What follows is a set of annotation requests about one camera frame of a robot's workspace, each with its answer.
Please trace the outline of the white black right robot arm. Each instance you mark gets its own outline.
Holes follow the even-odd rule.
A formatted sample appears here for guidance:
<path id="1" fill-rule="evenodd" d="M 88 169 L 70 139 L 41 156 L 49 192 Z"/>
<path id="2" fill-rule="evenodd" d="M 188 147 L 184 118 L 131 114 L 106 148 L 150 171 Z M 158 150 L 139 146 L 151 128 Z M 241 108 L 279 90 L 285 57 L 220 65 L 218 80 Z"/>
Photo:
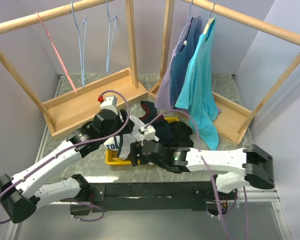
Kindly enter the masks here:
<path id="1" fill-rule="evenodd" d="M 209 186 L 214 199 L 243 187 L 275 187 L 273 157 L 256 144 L 233 150 L 198 150 L 165 147 L 150 140 L 132 143 L 129 159 L 134 167 L 152 163 L 174 174 L 208 171 L 214 178 Z"/>

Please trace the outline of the white navy-trimmed tank top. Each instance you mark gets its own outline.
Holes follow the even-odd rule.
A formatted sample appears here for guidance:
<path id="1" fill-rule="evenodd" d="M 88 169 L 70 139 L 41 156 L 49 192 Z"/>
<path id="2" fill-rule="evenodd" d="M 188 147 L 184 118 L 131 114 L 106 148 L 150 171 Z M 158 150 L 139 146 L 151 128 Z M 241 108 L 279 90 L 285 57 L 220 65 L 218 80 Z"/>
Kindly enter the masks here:
<path id="1" fill-rule="evenodd" d="M 130 115 L 129 118 L 134 123 L 131 133 L 110 137 L 103 143 L 107 150 L 115 151 L 117 157 L 121 160 L 128 158 L 131 153 L 132 143 L 142 140 L 142 135 L 139 132 L 139 129 L 144 125 L 144 123 L 134 115 Z"/>

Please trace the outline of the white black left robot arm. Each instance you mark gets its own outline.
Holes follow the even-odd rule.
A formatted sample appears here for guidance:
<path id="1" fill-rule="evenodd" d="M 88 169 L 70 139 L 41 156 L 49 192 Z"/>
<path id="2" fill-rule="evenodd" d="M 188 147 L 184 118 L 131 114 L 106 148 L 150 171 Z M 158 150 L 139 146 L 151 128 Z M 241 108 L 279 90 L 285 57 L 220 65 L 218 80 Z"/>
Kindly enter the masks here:
<path id="1" fill-rule="evenodd" d="M 110 137 L 131 133 L 133 126 L 129 111 L 102 109 L 93 120 L 74 130 L 54 151 L 31 167 L 13 176 L 0 176 L 0 204 L 9 220 L 21 223 L 37 209 L 59 200 L 89 201 L 91 185 L 81 174 L 53 184 L 45 182 L 98 150 Z"/>

